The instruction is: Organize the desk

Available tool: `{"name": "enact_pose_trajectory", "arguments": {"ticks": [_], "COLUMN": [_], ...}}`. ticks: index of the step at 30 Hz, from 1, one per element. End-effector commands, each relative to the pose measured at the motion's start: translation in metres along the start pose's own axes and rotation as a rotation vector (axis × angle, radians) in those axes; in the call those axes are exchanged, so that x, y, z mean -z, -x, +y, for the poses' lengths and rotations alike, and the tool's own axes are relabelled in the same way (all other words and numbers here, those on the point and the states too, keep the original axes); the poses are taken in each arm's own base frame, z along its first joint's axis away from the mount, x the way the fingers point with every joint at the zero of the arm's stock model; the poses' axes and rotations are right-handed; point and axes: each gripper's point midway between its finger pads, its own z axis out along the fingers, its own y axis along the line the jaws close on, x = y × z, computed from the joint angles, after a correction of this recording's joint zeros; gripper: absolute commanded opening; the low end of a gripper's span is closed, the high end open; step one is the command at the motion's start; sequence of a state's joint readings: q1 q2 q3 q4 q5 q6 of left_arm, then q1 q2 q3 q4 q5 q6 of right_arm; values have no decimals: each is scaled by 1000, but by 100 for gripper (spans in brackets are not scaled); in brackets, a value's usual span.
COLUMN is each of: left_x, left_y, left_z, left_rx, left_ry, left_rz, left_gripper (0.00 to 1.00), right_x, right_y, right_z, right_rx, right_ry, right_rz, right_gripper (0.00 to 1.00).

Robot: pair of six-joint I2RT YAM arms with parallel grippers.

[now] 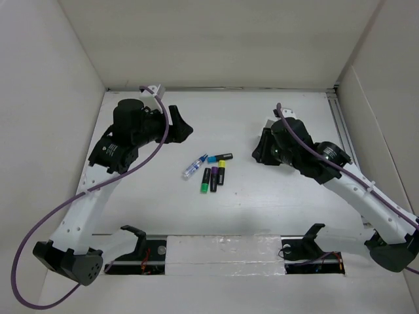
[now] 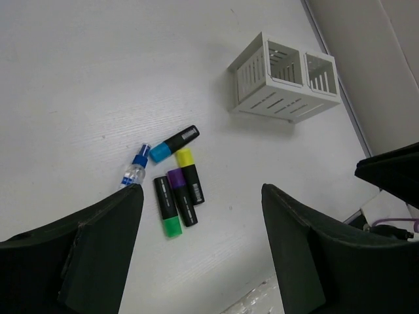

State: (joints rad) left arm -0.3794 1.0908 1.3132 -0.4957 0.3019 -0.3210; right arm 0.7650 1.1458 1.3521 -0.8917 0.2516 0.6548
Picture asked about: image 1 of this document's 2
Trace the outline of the yellow cap highlighter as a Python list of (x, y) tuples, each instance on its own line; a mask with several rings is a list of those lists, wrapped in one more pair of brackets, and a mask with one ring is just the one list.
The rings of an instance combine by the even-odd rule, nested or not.
[(224, 185), (224, 180), (225, 180), (225, 161), (224, 160), (220, 160), (219, 164), (218, 164), (218, 172), (217, 172), (217, 184), (219, 186), (223, 186)]

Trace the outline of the blue cap highlighter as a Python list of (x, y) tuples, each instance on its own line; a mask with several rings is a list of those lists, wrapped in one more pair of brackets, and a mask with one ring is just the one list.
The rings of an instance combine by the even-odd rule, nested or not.
[(207, 162), (209, 164), (213, 164), (213, 163), (219, 162), (221, 160), (231, 160), (231, 159), (233, 159), (233, 154), (232, 153), (226, 153), (226, 154), (218, 154), (218, 155), (214, 155), (214, 156), (208, 156)]

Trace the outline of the purple cap highlighter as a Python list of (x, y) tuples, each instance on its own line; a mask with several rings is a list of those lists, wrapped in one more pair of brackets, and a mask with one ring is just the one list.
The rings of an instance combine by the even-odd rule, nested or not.
[(217, 191), (217, 175), (218, 175), (218, 167), (212, 167), (211, 174), (210, 174), (210, 192)]

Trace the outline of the green cap highlighter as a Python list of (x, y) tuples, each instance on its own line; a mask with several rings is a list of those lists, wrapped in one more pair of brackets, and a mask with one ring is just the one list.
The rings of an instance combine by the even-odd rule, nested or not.
[(210, 185), (211, 169), (206, 167), (200, 185), (200, 192), (206, 194)]

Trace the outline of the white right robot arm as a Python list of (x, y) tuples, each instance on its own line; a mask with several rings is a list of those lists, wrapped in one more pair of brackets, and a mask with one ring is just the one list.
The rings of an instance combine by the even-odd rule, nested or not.
[(418, 217), (385, 196), (338, 145), (313, 142), (301, 120), (287, 117), (263, 128), (252, 157), (266, 166), (296, 169), (341, 197), (371, 224), (369, 229), (350, 230), (315, 223), (304, 235), (282, 242), (285, 260), (309, 261), (342, 251), (371, 257), (398, 273), (418, 255)]

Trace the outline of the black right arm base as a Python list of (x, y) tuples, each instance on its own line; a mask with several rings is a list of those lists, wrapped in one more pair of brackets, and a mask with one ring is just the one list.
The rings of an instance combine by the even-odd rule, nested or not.
[(278, 257), (285, 262), (287, 275), (345, 274), (342, 254), (325, 252), (315, 239), (324, 224), (314, 224), (304, 235), (281, 237)]

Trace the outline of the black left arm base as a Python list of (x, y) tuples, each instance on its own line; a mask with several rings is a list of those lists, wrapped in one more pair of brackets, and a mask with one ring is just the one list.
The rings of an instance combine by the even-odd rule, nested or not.
[(134, 250), (120, 255), (104, 266), (107, 275), (164, 275), (166, 265), (167, 237), (163, 235), (147, 236), (143, 230), (129, 225), (121, 230), (137, 237)]

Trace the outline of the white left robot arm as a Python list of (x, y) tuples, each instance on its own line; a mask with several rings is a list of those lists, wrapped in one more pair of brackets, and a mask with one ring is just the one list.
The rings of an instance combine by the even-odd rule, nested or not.
[(48, 241), (35, 244), (33, 255), (49, 270), (80, 285), (90, 285), (102, 268), (128, 255), (139, 259), (145, 254), (146, 233), (122, 226), (103, 242), (93, 233), (107, 201), (123, 176), (130, 172), (138, 150), (150, 143), (182, 143), (193, 132), (175, 105), (165, 114), (150, 109), (138, 99), (123, 99), (113, 111), (113, 123), (94, 146), (82, 180), (82, 196), (71, 203), (60, 226)]

